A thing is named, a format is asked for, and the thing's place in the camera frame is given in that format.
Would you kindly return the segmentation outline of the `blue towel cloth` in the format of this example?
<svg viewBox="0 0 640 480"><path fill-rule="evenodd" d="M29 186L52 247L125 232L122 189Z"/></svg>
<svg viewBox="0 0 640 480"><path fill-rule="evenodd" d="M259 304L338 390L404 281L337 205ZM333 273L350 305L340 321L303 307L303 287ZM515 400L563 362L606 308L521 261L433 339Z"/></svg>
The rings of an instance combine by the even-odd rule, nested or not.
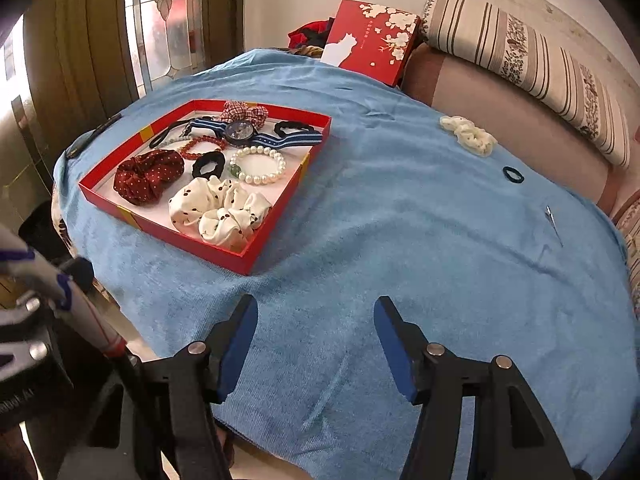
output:
<svg viewBox="0 0 640 480"><path fill-rule="evenodd" d="M328 143L250 275L232 273L89 204L82 177L153 119L198 99L331 117ZM395 479L418 410L397 390L373 306L458 356L506 354L570 463L599 477L639 414L639 325L626 245L589 200L504 148L480 158L438 114L384 84L253 50L135 102L54 183L70 239L159 356L204 336L243 294L259 322L238 388L215 416L316 479ZM544 216L553 211L561 247Z"/></svg>

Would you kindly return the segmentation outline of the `red white checked scrunchie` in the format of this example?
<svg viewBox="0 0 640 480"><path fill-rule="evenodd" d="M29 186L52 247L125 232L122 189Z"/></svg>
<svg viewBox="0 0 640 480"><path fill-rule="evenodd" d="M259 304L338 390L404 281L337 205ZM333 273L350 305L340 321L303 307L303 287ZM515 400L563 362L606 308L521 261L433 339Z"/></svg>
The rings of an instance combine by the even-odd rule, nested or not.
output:
<svg viewBox="0 0 640 480"><path fill-rule="evenodd" d="M243 101L227 101L224 103L219 119L222 122L249 122L256 129L262 128L269 117L268 110L261 105Z"/></svg>

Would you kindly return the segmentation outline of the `pink brown bed mattress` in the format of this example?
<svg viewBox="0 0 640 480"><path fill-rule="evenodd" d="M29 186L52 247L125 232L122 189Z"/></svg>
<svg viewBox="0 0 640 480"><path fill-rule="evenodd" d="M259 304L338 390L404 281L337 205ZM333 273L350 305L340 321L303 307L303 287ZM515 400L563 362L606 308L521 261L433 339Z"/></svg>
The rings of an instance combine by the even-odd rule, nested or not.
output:
<svg viewBox="0 0 640 480"><path fill-rule="evenodd" d="M401 90L448 116L491 133L511 154L617 220L639 199L639 141L631 163L614 168L586 138L509 81L426 44L406 64Z"/></svg>

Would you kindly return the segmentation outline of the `red blue clothes pile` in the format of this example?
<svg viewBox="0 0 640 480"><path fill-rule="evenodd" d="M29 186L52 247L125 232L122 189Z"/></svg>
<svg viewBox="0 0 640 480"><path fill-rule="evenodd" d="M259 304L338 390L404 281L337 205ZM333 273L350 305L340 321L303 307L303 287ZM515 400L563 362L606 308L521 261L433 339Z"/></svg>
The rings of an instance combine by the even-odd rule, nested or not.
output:
<svg viewBox="0 0 640 480"><path fill-rule="evenodd" d="M309 22L288 34L288 52L307 58L321 58L334 18Z"/></svg>

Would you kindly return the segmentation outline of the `silver hair pin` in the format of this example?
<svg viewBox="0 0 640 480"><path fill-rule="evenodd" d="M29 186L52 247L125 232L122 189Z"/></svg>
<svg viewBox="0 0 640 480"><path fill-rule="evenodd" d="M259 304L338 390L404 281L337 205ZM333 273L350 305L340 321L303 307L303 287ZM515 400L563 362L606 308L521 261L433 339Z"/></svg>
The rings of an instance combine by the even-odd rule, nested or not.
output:
<svg viewBox="0 0 640 480"><path fill-rule="evenodd" d="M556 238L558 239L558 242L559 242L560 246L563 247L564 244L563 244L563 241L562 241L562 237L561 237L560 232L558 230L558 226L556 225L553 211L552 211L552 209L551 209L551 207L549 205L544 206L544 216L546 217L546 219L548 220L550 226L552 227L552 230L553 230Z"/></svg>

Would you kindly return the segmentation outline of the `black flat tool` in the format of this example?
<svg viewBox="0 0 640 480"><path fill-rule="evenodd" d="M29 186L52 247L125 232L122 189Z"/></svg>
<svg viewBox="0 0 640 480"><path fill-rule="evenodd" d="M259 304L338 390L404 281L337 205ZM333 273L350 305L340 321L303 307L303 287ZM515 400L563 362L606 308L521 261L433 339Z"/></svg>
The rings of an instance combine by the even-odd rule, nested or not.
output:
<svg viewBox="0 0 640 480"><path fill-rule="evenodd" d="M117 113L107 119L106 122L97 126L92 131L87 132L74 141L74 143L65 151L64 157L66 159L77 158L86 148L104 133L108 128L111 128L115 122L118 122L122 118L122 114Z"/></svg>

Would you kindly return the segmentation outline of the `dark red dotted scrunchie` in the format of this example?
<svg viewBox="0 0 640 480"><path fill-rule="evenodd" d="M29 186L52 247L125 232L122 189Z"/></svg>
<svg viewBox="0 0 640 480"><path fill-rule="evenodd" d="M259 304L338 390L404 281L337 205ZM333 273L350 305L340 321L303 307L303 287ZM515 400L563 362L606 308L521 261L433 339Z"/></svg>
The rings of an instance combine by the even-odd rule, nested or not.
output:
<svg viewBox="0 0 640 480"><path fill-rule="evenodd" d="M173 150L154 150L124 160L114 174L114 191L136 206L156 204L184 173L184 160Z"/></svg>

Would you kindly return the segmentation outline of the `red shallow tray box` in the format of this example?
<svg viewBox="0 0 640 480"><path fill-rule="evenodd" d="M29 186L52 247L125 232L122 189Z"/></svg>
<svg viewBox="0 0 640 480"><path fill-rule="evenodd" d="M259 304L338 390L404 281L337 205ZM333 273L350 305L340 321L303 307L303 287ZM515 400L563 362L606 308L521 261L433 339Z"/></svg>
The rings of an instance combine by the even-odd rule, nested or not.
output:
<svg viewBox="0 0 640 480"><path fill-rule="evenodd" d="M192 100L132 134L79 186L101 210L216 266L249 274L314 155L329 116L252 103L226 122L224 100Z"/></svg>

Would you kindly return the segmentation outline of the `wooden door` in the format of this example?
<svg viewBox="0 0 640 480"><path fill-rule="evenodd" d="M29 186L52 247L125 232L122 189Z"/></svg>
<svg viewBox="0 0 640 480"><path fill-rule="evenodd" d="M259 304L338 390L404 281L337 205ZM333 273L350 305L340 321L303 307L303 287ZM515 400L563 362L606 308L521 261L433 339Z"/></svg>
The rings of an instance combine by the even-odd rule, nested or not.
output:
<svg viewBox="0 0 640 480"><path fill-rule="evenodd" d="M50 157L139 97L125 0L32 0L23 32L29 90Z"/></svg>

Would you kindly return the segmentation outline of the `white dotted scrunchie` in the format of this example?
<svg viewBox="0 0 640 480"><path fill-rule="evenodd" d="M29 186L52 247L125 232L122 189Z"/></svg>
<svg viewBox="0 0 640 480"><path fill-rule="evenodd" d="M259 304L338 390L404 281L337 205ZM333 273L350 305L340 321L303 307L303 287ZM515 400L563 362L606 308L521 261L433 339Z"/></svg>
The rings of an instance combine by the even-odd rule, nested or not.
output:
<svg viewBox="0 0 640 480"><path fill-rule="evenodd" d="M194 178L168 200L171 224L202 242L242 252L270 213L262 193L217 177Z"/></svg>

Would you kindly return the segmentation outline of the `cream fuzzy scrunchie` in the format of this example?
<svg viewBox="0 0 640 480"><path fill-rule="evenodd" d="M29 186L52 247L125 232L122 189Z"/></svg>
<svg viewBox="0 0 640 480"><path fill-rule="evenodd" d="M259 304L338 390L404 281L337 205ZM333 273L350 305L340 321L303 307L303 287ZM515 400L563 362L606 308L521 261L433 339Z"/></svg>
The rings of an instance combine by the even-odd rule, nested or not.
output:
<svg viewBox="0 0 640 480"><path fill-rule="evenodd" d="M442 116L439 125L455 136L462 148L477 156L490 156L498 145L492 134L462 116Z"/></svg>

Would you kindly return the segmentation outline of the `stained glass window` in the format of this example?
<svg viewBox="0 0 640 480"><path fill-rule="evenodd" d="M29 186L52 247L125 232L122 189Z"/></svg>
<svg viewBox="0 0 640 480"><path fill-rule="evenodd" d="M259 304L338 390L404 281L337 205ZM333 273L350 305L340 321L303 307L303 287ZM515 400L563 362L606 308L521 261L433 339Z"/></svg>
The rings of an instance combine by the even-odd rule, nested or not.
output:
<svg viewBox="0 0 640 480"><path fill-rule="evenodd" d="M202 0L125 0L125 18L139 96L204 68Z"/></svg>

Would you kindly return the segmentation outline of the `red floral box lid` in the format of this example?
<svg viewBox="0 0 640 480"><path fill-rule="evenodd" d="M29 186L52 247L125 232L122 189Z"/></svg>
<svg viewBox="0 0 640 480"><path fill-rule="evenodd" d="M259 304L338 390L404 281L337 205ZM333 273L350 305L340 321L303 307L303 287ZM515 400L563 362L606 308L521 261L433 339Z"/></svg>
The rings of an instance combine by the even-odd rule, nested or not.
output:
<svg viewBox="0 0 640 480"><path fill-rule="evenodd" d="M356 0L342 0L320 61L398 84L416 40L418 14Z"/></svg>

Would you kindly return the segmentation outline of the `striped pillow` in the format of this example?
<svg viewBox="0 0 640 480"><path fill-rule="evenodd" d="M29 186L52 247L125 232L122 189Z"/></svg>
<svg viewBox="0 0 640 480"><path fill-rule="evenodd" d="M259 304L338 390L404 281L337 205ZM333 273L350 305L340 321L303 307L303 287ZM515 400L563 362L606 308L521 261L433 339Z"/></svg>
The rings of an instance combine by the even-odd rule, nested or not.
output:
<svg viewBox="0 0 640 480"><path fill-rule="evenodd" d="M591 68L533 26L480 0L426 0L421 35L434 49L494 73L548 106L612 165L630 163L627 117Z"/></svg>

